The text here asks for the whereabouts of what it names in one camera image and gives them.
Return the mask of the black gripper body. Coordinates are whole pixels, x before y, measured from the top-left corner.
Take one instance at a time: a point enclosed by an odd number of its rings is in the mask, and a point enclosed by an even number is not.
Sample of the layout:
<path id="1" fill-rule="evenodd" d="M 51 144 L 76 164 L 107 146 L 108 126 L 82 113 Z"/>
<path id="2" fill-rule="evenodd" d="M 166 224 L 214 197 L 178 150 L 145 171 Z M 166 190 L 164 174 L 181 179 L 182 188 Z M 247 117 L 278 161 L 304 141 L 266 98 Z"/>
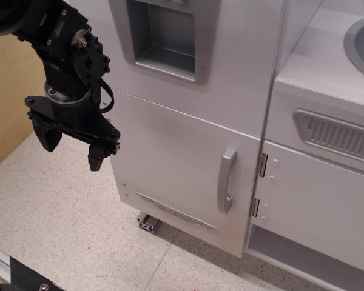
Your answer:
<path id="1" fill-rule="evenodd" d="M 28 116 L 31 122 L 41 120 L 51 124 L 62 135 L 71 136 L 82 142 L 118 143 L 120 132 L 103 116 L 114 105 L 112 90 L 105 88 L 110 96 L 109 105 L 101 108 L 101 89 L 95 87 L 75 102 L 67 102 L 65 96 L 29 96 L 25 105 L 29 108 Z"/>

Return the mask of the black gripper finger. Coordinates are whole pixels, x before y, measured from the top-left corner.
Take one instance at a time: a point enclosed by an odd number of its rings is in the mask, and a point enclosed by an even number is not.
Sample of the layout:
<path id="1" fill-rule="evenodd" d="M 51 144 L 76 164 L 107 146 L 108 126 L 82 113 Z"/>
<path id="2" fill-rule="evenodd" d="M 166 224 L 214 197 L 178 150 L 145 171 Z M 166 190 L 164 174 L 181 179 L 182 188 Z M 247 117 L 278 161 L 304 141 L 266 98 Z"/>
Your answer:
<path id="1" fill-rule="evenodd" d="M 115 155 L 119 150 L 119 143 L 94 142 L 89 146 L 88 162 L 90 170 L 97 172 L 100 170 L 105 158 Z"/>
<path id="2" fill-rule="evenodd" d="M 41 120 L 33 120 L 32 124 L 34 133 L 43 148 L 48 152 L 54 151 L 62 138 L 62 133 L 51 124 Z"/>

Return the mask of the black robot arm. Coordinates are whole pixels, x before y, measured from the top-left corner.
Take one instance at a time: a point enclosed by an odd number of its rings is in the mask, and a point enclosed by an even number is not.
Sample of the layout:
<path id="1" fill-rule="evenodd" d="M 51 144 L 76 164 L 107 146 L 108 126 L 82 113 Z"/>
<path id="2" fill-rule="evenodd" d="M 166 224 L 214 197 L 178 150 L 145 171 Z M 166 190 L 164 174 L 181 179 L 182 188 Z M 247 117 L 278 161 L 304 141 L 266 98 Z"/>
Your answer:
<path id="1" fill-rule="evenodd" d="M 54 151 L 63 135 L 89 145 L 93 171 L 115 154 L 119 131 L 104 117 L 112 93 L 103 80 L 110 59 L 80 12 L 65 1 L 0 1 L 0 36 L 29 42 L 45 71 L 44 96 L 29 96 L 28 116 L 42 146 Z"/>

